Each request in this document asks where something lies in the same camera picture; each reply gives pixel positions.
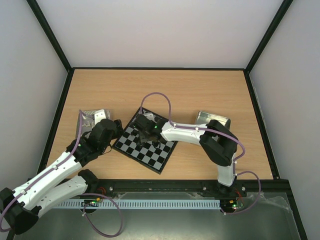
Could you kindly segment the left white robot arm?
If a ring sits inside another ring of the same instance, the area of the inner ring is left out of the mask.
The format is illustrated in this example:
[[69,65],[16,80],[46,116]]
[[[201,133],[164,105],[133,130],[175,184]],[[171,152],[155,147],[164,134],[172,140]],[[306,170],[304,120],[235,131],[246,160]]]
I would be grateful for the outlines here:
[[94,196],[99,180],[83,167],[103,155],[123,133],[120,120],[102,119],[91,131],[78,134],[51,165],[26,183],[0,191],[0,219],[20,235],[56,205],[80,195]]

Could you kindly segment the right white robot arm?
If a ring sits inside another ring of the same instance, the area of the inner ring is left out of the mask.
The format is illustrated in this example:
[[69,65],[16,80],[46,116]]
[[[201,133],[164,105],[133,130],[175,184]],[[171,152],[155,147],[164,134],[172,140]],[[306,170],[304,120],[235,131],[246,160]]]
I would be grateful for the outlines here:
[[224,196],[235,191],[234,159],[239,141],[218,120],[212,119],[206,124],[181,124],[165,119],[155,122],[139,114],[133,121],[133,127],[146,141],[178,141],[201,146],[208,158],[217,165],[218,191]]

